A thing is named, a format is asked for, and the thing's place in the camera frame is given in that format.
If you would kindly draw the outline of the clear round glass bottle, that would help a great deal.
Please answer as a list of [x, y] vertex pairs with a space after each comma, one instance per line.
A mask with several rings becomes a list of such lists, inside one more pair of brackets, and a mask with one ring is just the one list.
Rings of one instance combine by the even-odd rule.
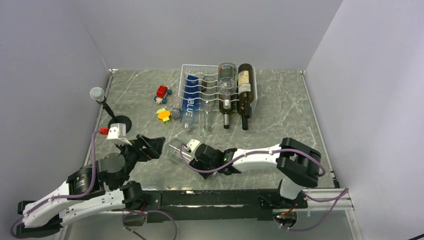
[[184, 165], [183, 161], [190, 163], [193, 159], [188, 143], [178, 138], [171, 138], [163, 147], [163, 154], [170, 161]]
[[232, 62], [223, 62], [218, 66], [218, 90], [225, 110], [232, 108], [232, 95], [236, 92], [237, 66]]

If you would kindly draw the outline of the blue square water bottle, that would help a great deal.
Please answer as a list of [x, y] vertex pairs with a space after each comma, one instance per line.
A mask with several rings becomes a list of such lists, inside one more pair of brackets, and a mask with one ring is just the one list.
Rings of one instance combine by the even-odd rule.
[[183, 81], [183, 103], [181, 122], [185, 129], [190, 129], [195, 121], [196, 110], [200, 100], [200, 80], [197, 76], [188, 75]]

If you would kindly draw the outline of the dark green wine bottle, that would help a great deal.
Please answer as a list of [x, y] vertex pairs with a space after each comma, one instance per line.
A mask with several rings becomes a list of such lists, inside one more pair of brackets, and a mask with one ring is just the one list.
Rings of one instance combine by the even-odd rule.
[[241, 104], [237, 108], [237, 113], [241, 116], [242, 130], [246, 131], [249, 129], [249, 118], [252, 116], [251, 106], [245, 106]]
[[219, 111], [221, 112], [223, 116], [223, 128], [229, 129], [230, 128], [230, 114], [234, 111], [234, 105], [229, 100], [226, 99], [219, 103]]

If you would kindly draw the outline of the clear glass wine bottle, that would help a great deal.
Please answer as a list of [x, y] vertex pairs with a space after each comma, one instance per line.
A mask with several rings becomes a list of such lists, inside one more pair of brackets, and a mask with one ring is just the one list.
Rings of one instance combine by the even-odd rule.
[[201, 109], [203, 112], [203, 130], [212, 129], [212, 111], [215, 108], [215, 98], [218, 80], [213, 75], [206, 75], [201, 81]]

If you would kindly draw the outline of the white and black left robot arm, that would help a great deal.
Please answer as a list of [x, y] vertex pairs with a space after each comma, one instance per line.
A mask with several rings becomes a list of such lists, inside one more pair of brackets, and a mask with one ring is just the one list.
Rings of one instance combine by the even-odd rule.
[[129, 140], [125, 133], [114, 132], [112, 128], [105, 136], [119, 152], [102, 159], [94, 156], [91, 165], [68, 176], [45, 197], [21, 201], [17, 211], [20, 219], [10, 228], [14, 238], [44, 238], [92, 215], [120, 209], [142, 211], [153, 204], [141, 184], [129, 178], [138, 162], [160, 158], [165, 137], [149, 138], [138, 134]]

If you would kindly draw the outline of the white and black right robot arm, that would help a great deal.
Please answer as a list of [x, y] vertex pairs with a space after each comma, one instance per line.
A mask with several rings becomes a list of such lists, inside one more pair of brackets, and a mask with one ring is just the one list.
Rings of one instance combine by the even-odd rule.
[[278, 186], [276, 202], [283, 208], [293, 204], [303, 189], [317, 187], [319, 178], [326, 174], [321, 153], [290, 137], [270, 147], [224, 151], [191, 139], [179, 150], [183, 162], [205, 178], [213, 173], [229, 176], [250, 170], [280, 171], [284, 178]]

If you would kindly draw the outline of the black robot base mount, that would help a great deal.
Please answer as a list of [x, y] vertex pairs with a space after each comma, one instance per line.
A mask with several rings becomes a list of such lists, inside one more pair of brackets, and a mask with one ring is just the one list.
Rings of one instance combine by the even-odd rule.
[[308, 207], [301, 193], [290, 200], [282, 198], [277, 189], [143, 190], [138, 182], [129, 182], [121, 190], [123, 205], [127, 209], [158, 210], [167, 214], [148, 214], [148, 223], [161, 223], [170, 218], [175, 221], [271, 221], [274, 214]]

